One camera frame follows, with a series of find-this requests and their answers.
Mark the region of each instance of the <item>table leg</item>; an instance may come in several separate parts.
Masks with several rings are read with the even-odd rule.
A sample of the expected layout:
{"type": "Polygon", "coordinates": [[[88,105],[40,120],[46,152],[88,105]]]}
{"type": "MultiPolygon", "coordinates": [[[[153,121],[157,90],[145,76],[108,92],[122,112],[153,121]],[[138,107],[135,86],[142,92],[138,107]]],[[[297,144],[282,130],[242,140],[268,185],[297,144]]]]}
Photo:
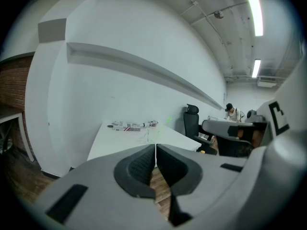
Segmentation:
{"type": "Polygon", "coordinates": [[[25,147],[25,150],[27,151],[27,154],[29,156],[29,159],[31,162],[34,161],[34,158],[33,158],[33,155],[31,153],[31,150],[29,148],[29,145],[28,145],[28,141],[27,141],[27,137],[25,136],[25,132],[24,132],[24,123],[23,123],[23,115],[20,113],[19,116],[18,116],[18,124],[19,124],[19,129],[20,129],[20,133],[21,133],[21,138],[23,140],[23,143],[24,143],[24,147],[25,147]]]}

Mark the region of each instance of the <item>fluorescent light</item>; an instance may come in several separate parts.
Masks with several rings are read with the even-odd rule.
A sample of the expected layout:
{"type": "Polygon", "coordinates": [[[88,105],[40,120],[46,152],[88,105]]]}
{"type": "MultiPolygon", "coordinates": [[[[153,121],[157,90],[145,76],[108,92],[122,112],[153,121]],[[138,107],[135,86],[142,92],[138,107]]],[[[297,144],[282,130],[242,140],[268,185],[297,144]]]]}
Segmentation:
{"type": "Polygon", "coordinates": [[[259,0],[248,0],[253,14],[253,20],[255,25],[255,36],[263,35],[263,23],[262,23],[262,13],[259,0]]]}
{"type": "Polygon", "coordinates": [[[261,60],[259,60],[259,59],[255,60],[253,75],[251,76],[252,78],[256,78],[257,77],[258,71],[259,71],[259,68],[260,68],[260,63],[261,63],[261,60]]]}

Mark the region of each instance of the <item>brick wall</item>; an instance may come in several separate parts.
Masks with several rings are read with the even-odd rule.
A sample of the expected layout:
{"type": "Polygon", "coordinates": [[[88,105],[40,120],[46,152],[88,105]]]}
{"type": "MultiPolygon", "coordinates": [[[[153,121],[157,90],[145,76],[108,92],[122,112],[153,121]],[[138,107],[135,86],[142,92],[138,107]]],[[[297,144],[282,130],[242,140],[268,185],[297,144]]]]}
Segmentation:
{"type": "MultiPolygon", "coordinates": [[[[32,59],[33,56],[28,56],[0,63],[0,102],[24,111],[25,86],[32,59]]],[[[34,154],[27,133],[24,112],[23,119],[28,144],[34,154]]],[[[14,120],[11,135],[13,145],[25,151],[17,120],[14,120]]]]}

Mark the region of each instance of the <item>person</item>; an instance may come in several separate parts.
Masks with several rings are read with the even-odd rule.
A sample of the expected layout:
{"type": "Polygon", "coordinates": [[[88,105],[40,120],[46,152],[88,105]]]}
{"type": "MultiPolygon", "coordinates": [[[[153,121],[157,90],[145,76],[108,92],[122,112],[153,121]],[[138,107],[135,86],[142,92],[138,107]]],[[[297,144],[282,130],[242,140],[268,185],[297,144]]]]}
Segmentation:
{"type": "Polygon", "coordinates": [[[238,123],[241,122],[241,112],[239,108],[232,106],[231,103],[228,103],[225,111],[227,111],[227,113],[224,119],[229,117],[232,121],[236,121],[238,123]]]}

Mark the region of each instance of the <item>white table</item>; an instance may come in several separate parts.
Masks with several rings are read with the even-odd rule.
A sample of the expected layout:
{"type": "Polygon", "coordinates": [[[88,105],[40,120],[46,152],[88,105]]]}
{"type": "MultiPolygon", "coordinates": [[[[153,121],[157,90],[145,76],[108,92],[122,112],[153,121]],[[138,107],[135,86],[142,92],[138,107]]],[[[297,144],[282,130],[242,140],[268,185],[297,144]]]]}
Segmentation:
{"type": "Polygon", "coordinates": [[[107,127],[109,124],[104,122],[101,125],[87,160],[146,144],[168,144],[191,151],[201,147],[200,143],[161,124],[155,128],[141,129],[140,132],[112,130],[107,127]]]}
{"type": "Polygon", "coordinates": [[[19,129],[21,133],[21,138],[24,143],[25,150],[29,156],[30,161],[34,161],[33,155],[30,151],[27,138],[24,132],[24,123],[23,123],[23,113],[22,110],[17,108],[12,108],[7,105],[0,104],[0,124],[6,121],[18,118],[19,129]]]}

